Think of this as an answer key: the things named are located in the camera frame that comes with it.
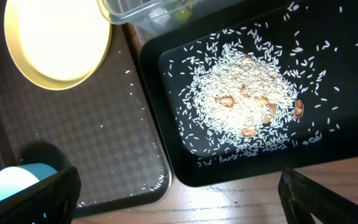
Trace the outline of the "light blue bowl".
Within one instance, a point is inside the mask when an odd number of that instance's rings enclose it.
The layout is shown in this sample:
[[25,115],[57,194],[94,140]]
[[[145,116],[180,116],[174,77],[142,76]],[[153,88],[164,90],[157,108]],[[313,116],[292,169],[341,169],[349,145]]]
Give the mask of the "light blue bowl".
[[43,163],[7,167],[0,171],[0,201],[56,173],[53,167]]

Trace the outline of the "yellow plate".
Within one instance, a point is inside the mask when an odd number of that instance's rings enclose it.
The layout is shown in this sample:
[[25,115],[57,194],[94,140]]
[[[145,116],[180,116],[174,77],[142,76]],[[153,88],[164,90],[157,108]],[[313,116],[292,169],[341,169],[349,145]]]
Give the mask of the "yellow plate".
[[11,58],[30,82],[66,90],[101,65],[112,25],[96,1],[8,0],[4,35]]

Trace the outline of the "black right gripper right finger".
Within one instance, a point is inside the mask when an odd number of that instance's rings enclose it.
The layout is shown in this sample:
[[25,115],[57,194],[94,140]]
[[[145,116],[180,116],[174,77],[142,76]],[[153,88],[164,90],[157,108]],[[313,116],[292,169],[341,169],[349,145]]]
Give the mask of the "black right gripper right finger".
[[285,168],[278,193],[288,223],[358,223],[358,205],[317,182]]

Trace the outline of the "green orange snack wrapper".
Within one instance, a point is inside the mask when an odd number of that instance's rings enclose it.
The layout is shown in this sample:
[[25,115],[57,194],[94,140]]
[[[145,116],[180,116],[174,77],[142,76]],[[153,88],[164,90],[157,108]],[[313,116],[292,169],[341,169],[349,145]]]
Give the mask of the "green orange snack wrapper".
[[170,16],[180,23],[186,22],[195,4],[196,0],[175,0],[168,5]]

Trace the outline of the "white napkin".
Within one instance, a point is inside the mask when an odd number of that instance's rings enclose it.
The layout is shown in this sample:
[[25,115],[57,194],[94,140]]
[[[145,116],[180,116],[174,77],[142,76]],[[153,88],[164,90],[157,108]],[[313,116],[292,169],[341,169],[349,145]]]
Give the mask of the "white napkin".
[[171,19],[171,16],[167,12],[167,9],[164,7],[158,7],[153,9],[148,14],[149,19],[159,27],[164,27],[167,22]]

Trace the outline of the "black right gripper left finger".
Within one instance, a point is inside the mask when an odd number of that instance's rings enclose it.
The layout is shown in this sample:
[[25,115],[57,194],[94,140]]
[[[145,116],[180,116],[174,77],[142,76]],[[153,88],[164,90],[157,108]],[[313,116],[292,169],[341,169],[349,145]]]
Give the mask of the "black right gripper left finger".
[[71,223],[80,189],[78,169],[70,166],[0,201],[0,224]]

